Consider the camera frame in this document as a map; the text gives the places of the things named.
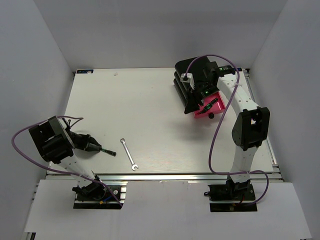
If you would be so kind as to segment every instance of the wire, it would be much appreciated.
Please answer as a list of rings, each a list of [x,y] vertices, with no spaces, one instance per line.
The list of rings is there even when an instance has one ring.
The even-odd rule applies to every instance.
[[[241,198],[241,201],[238,202],[238,203],[235,203],[234,205],[235,205],[235,206],[239,206],[240,204],[243,203],[244,200],[245,200],[245,195],[243,194],[243,196],[242,196],[242,198]]]
[[[101,205],[101,204],[105,203],[105,202],[108,201],[110,198],[112,198],[112,196],[108,196],[107,198],[101,200],[101,201],[99,202],[99,204]]]
[[[67,119],[77,120],[74,124],[71,125],[71,127],[74,126],[74,125],[75,125],[76,123],[78,123],[79,121],[81,121],[82,119],[84,119],[83,117],[73,117],[73,116],[58,116],[57,118],[60,118],[60,119],[61,119],[61,118],[67,118]],[[88,180],[88,181],[91,181],[91,182],[93,182],[93,183],[101,184],[102,186],[104,186],[104,187],[111,193],[111,195],[114,197],[114,199],[115,199],[115,200],[119,203],[119,205],[122,207],[122,203],[120,202],[120,200],[116,197],[116,195],[113,193],[113,191],[110,189],[110,187],[109,187],[108,185],[104,184],[103,182],[97,181],[97,180],[95,180],[95,179],[88,178],[88,177],[83,176],[83,175],[81,175],[80,173],[77,173],[77,172],[60,171],[60,170],[55,170],[55,169],[52,169],[52,168],[50,168],[50,167],[44,166],[44,165],[36,162],[36,161],[33,160],[32,158],[28,157],[26,154],[24,154],[24,153],[17,147],[17,145],[16,145],[16,143],[15,143],[15,139],[16,139],[16,137],[17,137],[20,133],[22,133],[22,132],[24,132],[25,130],[30,129],[30,128],[34,127],[34,126],[37,126],[37,125],[39,125],[39,124],[42,124],[42,123],[44,123],[44,122],[46,122],[46,121],[47,121],[47,120],[44,120],[44,121],[40,121],[40,122],[38,122],[38,123],[35,123],[35,124],[33,124],[33,125],[26,126],[26,127],[24,127],[23,129],[17,131],[17,132],[12,136],[12,138],[11,138],[11,144],[12,144],[13,148],[18,152],[18,154],[20,154],[22,157],[24,157],[25,159],[27,159],[30,163],[32,163],[32,164],[34,164],[34,165],[37,165],[39,168],[45,169],[45,170],[47,170],[47,171],[52,171],[52,172],[55,172],[55,173],[58,173],[58,174],[74,175],[74,176],[78,176],[78,177],[81,177],[81,178],[83,178],[83,179],[86,179],[86,180]]]
[[[229,99],[229,101],[228,101],[228,103],[227,103],[227,105],[226,105],[226,107],[225,107],[225,109],[224,109],[224,111],[223,111],[223,114],[222,114],[222,116],[221,116],[221,118],[220,118],[220,121],[219,121],[219,123],[218,123],[218,126],[216,127],[216,130],[215,130],[214,135],[213,135],[213,139],[212,139],[211,146],[210,146],[210,151],[209,151],[209,158],[208,158],[209,169],[210,169],[210,171],[211,171],[212,173],[214,173],[214,174],[216,174],[216,175],[222,175],[222,176],[226,176],[226,175],[227,175],[227,176],[230,176],[230,175],[239,175],[239,174],[247,174],[247,173],[249,173],[249,174],[263,173],[263,174],[265,175],[265,177],[266,177],[265,190],[264,190],[264,192],[262,193],[262,195],[261,195],[257,200],[255,200],[255,201],[253,201],[253,202],[251,202],[251,203],[248,203],[247,206],[256,204],[257,202],[259,202],[259,201],[266,195],[267,190],[268,190],[268,188],[269,188],[269,177],[268,177],[268,175],[267,175],[264,171],[262,171],[262,170],[254,170],[254,171],[250,171],[250,172],[246,172],[246,171],[238,171],[238,172],[218,172],[218,171],[214,171],[213,168],[212,168],[212,166],[211,166],[212,151],[213,151],[213,149],[214,149],[215,141],[216,141],[216,139],[217,139],[217,135],[218,135],[219,129],[220,129],[220,127],[221,127],[222,121],[224,120],[225,115],[226,115],[226,113],[227,113],[227,110],[228,110],[228,108],[230,107],[230,105],[231,105],[231,103],[232,103],[232,100],[234,99],[234,96],[235,96],[235,94],[236,94],[236,91],[237,91],[237,88],[238,88],[238,84],[239,84],[239,80],[240,80],[240,73],[239,73],[238,68],[235,66],[235,64],[234,64],[233,62],[231,62],[230,60],[228,60],[227,58],[225,58],[225,57],[223,57],[223,56],[220,56],[220,55],[216,55],[216,54],[206,54],[206,55],[198,56],[198,57],[196,57],[195,59],[193,59],[192,62],[190,62],[188,68],[186,69],[185,75],[188,74],[188,72],[189,72],[192,64],[193,64],[195,61],[197,61],[197,60],[200,59],[200,58],[204,58],[204,57],[217,57],[217,58],[220,58],[220,59],[223,59],[223,60],[227,61],[227,62],[230,63],[231,66],[235,69],[236,74],[237,74],[237,76],[236,76],[236,84],[234,85],[233,92],[232,92],[232,94],[231,94],[231,96],[230,96],[230,99]]]

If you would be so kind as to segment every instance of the screwdriver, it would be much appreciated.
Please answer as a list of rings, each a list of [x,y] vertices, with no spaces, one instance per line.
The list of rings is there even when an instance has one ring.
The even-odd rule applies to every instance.
[[[114,157],[117,155],[117,153],[115,151],[110,151],[110,150],[104,149],[102,146],[98,146],[98,145],[95,145],[95,144],[92,144],[92,143],[89,143],[88,147],[89,148],[93,148],[93,149],[95,149],[97,151],[104,152],[104,153],[109,154],[109,155],[114,156]]]

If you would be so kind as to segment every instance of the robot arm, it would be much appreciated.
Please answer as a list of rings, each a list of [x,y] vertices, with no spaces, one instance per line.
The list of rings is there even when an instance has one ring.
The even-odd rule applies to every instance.
[[[87,152],[102,151],[116,156],[115,152],[102,148],[89,134],[83,135],[70,131],[68,123],[66,121],[61,122],[56,116],[30,128],[29,133],[41,157],[46,162],[53,162],[63,167],[66,172],[79,173],[92,180],[100,181],[97,175],[82,165],[73,149],[77,148]],[[100,200],[108,194],[108,191],[101,184],[82,177],[73,177],[78,186],[72,190],[82,200]]]
[[[186,70],[186,66],[194,58],[178,62],[176,72]],[[204,99],[221,91],[228,100],[236,86],[235,69],[231,66],[218,66],[203,57],[195,62],[190,72],[181,74],[180,81],[189,83],[187,89],[184,113],[198,110],[204,105]],[[220,199],[235,199],[242,196],[250,187],[249,171],[258,147],[267,138],[270,112],[266,107],[259,107],[245,90],[238,84],[237,90],[231,101],[231,106],[237,116],[232,129],[232,139],[236,145],[233,165],[230,173],[246,172],[228,175],[225,192],[213,192],[213,196],[221,195]]]
[[[219,77],[217,88],[228,100],[235,87],[232,74]],[[232,139],[236,144],[233,166],[230,173],[247,172],[231,175],[235,184],[244,185],[250,180],[249,171],[259,146],[267,138],[270,112],[266,107],[259,107],[239,84],[232,99],[231,106],[237,120],[232,129]]]

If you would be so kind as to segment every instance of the sticker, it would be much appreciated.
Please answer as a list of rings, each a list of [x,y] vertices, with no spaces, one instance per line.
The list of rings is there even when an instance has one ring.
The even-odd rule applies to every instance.
[[[77,70],[77,74],[93,74],[94,70],[93,69],[83,69],[83,70]]]

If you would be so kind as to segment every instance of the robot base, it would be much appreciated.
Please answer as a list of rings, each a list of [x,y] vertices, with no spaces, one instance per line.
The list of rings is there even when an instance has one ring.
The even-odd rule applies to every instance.
[[[210,212],[257,212],[257,205],[248,205],[248,201],[253,202],[256,200],[256,195],[252,184],[248,185],[246,191],[241,191],[237,195],[231,195],[230,190],[226,184],[213,184],[209,185],[209,191],[204,193],[209,196]]]
[[[109,188],[116,194],[114,194],[118,199],[121,197],[121,185],[109,185]],[[101,200],[106,199],[108,197],[112,196],[110,192],[107,192],[105,197],[103,197]],[[82,196],[81,194],[75,195],[75,200],[73,204],[74,209],[121,209],[121,206],[116,202],[116,200],[111,197],[106,202],[103,202],[100,204],[101,200],[92,200],[90,198],[87,198],[85,196]]]

